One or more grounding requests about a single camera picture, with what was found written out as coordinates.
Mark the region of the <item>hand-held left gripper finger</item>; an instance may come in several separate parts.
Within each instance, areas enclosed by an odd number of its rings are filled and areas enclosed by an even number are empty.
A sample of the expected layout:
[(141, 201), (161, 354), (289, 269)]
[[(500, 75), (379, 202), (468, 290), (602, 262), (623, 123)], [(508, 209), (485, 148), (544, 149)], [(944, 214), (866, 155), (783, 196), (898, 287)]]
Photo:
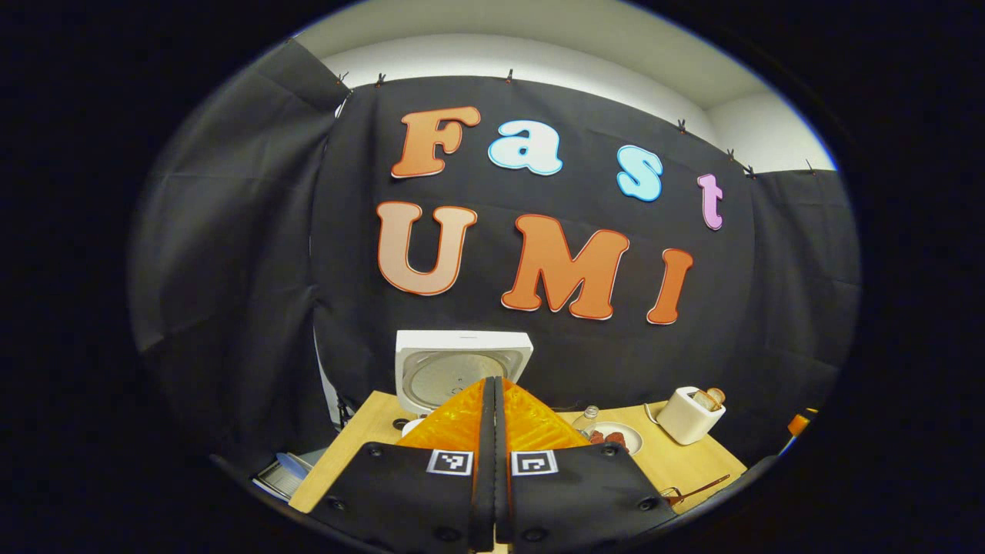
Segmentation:
[(464, 449), (387, 442), (325, 453), (307, 477), (307, 512), (386, 553), (485, 552), (495, 543), (497, 381), (478, 384), (477, 439)]
[(496, 381), (496, 539), (513, 553), (615, 553), (676, 518), (618, 442), (576, 430)]

